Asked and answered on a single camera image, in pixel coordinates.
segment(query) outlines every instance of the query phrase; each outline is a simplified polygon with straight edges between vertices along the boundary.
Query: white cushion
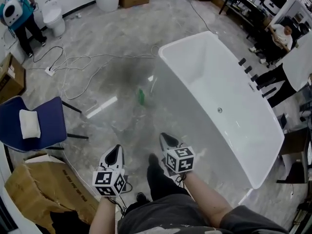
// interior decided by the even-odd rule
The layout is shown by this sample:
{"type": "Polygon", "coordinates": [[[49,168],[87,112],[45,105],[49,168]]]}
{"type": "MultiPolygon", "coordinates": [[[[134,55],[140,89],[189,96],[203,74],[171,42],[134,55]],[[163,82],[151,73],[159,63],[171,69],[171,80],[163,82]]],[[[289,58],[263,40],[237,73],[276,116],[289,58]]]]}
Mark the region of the white cushion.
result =
{"type": "Polygon", "coordinates": [[[19,111],[20,129],[23,139],[40,138],[41,131],[37,112],[20,110],[19,111]]]}

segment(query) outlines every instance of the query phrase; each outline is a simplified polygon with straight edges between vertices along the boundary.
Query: chair seat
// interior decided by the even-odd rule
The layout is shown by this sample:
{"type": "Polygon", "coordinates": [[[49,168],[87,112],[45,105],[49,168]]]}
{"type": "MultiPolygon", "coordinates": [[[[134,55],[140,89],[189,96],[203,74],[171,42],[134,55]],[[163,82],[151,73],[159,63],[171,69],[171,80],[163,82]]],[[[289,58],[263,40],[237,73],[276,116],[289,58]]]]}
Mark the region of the chair seat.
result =
{"type": "Polygon", "coordinates": [[[20,110],[29,110],[21,97],[0,105],[0,141],[19,152],[38,151],[67,139],[63,106],[60,97],[40,105],[38,114],[40,138],[23,139],[20,129],[20,110]]]}

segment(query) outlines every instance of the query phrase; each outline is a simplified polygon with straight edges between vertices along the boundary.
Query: black pants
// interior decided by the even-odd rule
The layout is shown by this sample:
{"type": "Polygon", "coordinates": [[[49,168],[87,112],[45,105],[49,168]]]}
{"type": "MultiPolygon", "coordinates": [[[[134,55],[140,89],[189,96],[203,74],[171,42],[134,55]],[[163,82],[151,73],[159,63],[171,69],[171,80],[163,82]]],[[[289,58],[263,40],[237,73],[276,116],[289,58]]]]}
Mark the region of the black pants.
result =
{"type": "Polygon", "coordinates": [[[262,50],[267,62],[278,60],[286,54],[284,49],[281,49],[273,42],[270,32],[262,34],[254,47],[256,49],[262,50]]]}
{"type": "Polygon", "coordinates": [[[289,83],[285,72],[283,70],[283,64],[279,65],[277,68],[269,71],[256,79],[256,83],[258,85],[262,85],[270,80],[275,79],[271,84],[277,83],[280,81],[285,81],[281,88],[273,95],[271,98],[268,99],[268,102],[271,107],[275,107],[276,105],[280,104],[282,101],[286,100],[288,97],[294,95],[296,90],[293,89],[291,84],[289,83]]]}
{"type": "Polygon", "coordinates": [[[26,29],[28,29],[33,37],[40,43],[45,41],[45,37],[43,37],[41,30],[35,22],[34,14],[32,14],[26,22],[24,22],[17,30],[15,30],[15,34],[19,39],[19,43],[22,49],[26,52],[26,54],[29,55],[33,52],[33,50],[29,45],[29,41],[26,35],[26,29]]]}
{"type": "MultiPolygon", "coordinates": [[[[147,181],[151,189],[151,196],[153,201],[171,194],[185,194],[189,196],[187,190],[177,186],[172,179],[168,178],[164,174],[164,170],[160,167],[160,165],[150,165],[148,167],[147,181]]],[[[130,211],[147,203],[149,203],[149,201],[136,202],[130,205],[125,215],[128,214],[130,211]]]]}

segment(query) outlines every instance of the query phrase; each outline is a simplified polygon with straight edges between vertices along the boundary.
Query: concrete floor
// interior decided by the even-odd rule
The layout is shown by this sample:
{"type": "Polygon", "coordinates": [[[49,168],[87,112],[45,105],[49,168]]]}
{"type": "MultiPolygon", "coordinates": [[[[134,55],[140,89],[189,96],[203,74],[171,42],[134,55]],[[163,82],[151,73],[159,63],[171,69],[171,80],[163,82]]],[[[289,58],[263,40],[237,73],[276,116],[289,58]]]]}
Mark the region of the concrete floor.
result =
{"type": "MultiPolygon", "coordinates": [[[[246,58],[253,67],[252,74],[262,74],[268,69],[258,62],[258,57],[248,51],[253,43],[246,39],[247,33],[231,18],[219,15],[219,8],[210,2],[192,1],[194,8],[205,19],[209,29],[218,34],[219,39],[236,55],[246,58]]],[[[64,46],[68,57],[109,53],[113,55],[150,54],[154,45],[163,46],[177,39],[207,30],[203,21],[192,9],[188,0],[151,0],[149,4],[130,9],[119,9],[105,14],[95,5],[80,11],[82,18],[70,15],[66,18],[66,33],[61,39],[52,36],[49,30],[47,45],[41,48],[32,42],[35,59],[40,58],[51,47],[64,46]]],[[[49,77],[43,69],[51,65],[59,56],[60,50],[54,49],[46,57],[33,63],[27,60],[27,90],[22,96],[29,109],[61,94],[65,69],[58,70],[49,77]]],[[[109,56],[94,57],[93,62],[83,71],[70,70],[64,86],[67,96],[80,94],[89,79],[99,67],[110,60],[109,56]]],[[[57,62],[65,60],[62,56],[57,62]]],[[[102,67],[93,77],[90,86],[80,97],[68,100],[64,93],[62,99],[83,111],[82,115],[64,108],[67,131],[73,134],[87,135],[88,141],[67,139],[62,145],[70,163],[80,176],[92,183],[92,172],[97,169],[101,155],[110,147],[121,144],[125,150],[125,170],[133,191],[123,195],[126,205],[134,202],[136,193],[149,195],[146,181],[147,158],[149,153],[161,157],[158,136],[160,132],[169,132],[183,137],[186,143],[192,140],[184,136],[183,129],[166,109],[157,105],[149,95],[152,82],[148,78],[155,67],[153,58],[115,58],[102,67]],[[138,103],[139,89],[145,93],[145,104],[138,103]],[[107,100],[117,97],[117,101],[87,119],[86,115],[107,100]]],[[[71,67],[82,68],[89,62],[81,59],[71,67]]],[[[278,105],[274,112],[289,114],[289,126],[299,123],[298,102],[296,96],[278,105]]],[[[197,150],[195,171],[211,187],[220,192],[234,207],[249,191],[232,183],[220,181],[206,165],[205,150],[197,150]]],[[[63,156],[62,152],[48,151],[50,154],[63,156]]],[[[21,154],[10,151],[14,165],[33,152],[21,154]]],[[[277,160],[268,178],[258,190],[254,190],[243,202],[252,210],[259,212],[285,228],[289,228],[294,218],[297,205],[305,198],[307,185],[275,184],[283,175],[284,167],[277,160]]]]}

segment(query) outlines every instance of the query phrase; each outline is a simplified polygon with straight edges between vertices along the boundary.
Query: person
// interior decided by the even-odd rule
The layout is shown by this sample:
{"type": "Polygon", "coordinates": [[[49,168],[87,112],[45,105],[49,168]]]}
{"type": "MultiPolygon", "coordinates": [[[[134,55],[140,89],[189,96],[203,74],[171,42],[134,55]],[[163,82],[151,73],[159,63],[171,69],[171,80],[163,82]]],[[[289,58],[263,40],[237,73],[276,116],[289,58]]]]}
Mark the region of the person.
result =
{"type": "Polygon", "coordinates": [[[259,76],[255,82],[266,86],[284,81],[281,88],[268,99],[271,107],[294,95],[312,79],[312,31],[297,40],[293,48],[278,63],[278,67],[259,76]]]}
{"type": "Polygon", "coordinates": [[[288,53],[292,49],[292,29],[289,26],[282,26],[281,24],[274,24],[269,26],[269,32],[263,34],[259,38],[254,47],[249,48],[253,53],[260,50],[264,53],[266,58],[260,59],[260,63],[268,63],[282,57],[284,53],[288,53]]]}
{"type": "MultiPolygon", "coordinates": [[[[20,1],[22,1],[23,14],[9,28],[15,32],[17,38],[19,39],[22,49],[29,56],[29,58],[31,58],[34,55],[34,53],[29,45],[25,29],[27,28],[29,32],[34,36],[34,38],[41,43],[42,46],[45,46],[47,37],[44,37],[42,35],[42,32],[37,26],[34,19],[33,11],[36,4],[35,0],[29,0],[30,3],[28,2],[28,0],[20,0],[20,1]]],[[[0,5],[0,20],[2,24],[7,26],[3,18],[3,9],[4,4],[2,3],[0,5]]]]}
{"type": "MultiPolygon", "coordinates": [[[[287,234],[245,206],[233,209],[194,172],[182,175],[188,191],[168,178],[156,155],[149,156],[147,181],[153,202],[143,193],[117,224],[118,234],[287,234]]],[[[89,234],[115,233],[115,204],[100,200],[89,234]]]]}

